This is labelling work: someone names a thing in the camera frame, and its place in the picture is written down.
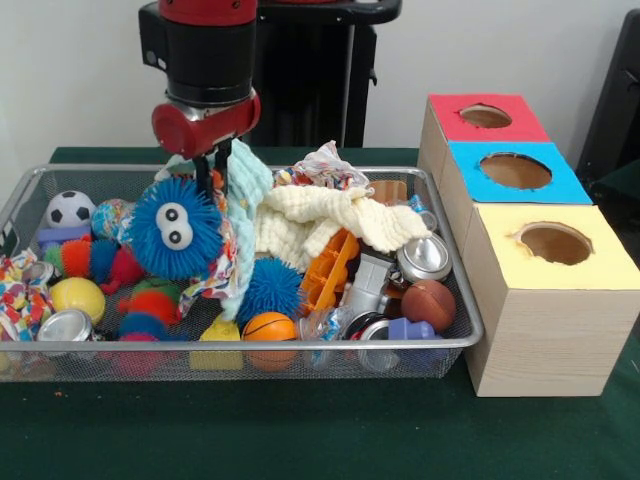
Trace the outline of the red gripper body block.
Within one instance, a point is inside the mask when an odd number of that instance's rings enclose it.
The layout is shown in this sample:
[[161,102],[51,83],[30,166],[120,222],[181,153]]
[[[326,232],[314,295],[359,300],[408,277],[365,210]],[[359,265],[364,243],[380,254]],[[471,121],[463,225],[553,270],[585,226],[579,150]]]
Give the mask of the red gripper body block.
[[252,89],[248,98],[230,106],[196,108],[177,101],[160,104],[151,114],[151,124],[165,151],[193,159],[250,132],[260,114],[261,101]]

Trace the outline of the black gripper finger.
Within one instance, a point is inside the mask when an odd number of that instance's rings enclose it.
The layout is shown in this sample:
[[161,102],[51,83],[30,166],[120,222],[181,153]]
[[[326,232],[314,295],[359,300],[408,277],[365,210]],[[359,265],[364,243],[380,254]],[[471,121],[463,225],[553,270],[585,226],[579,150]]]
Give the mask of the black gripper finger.
[[232,152],[232,140],[226,139],[217,146],[215,153],[215,171],[217,172],[216,185],[224,195],[228,192],[228,159]]
[[213,195],[210,165],[206,155],[199,155],[193,159],[195,167],[195,179],[198,191],[205,197],[211,198]]

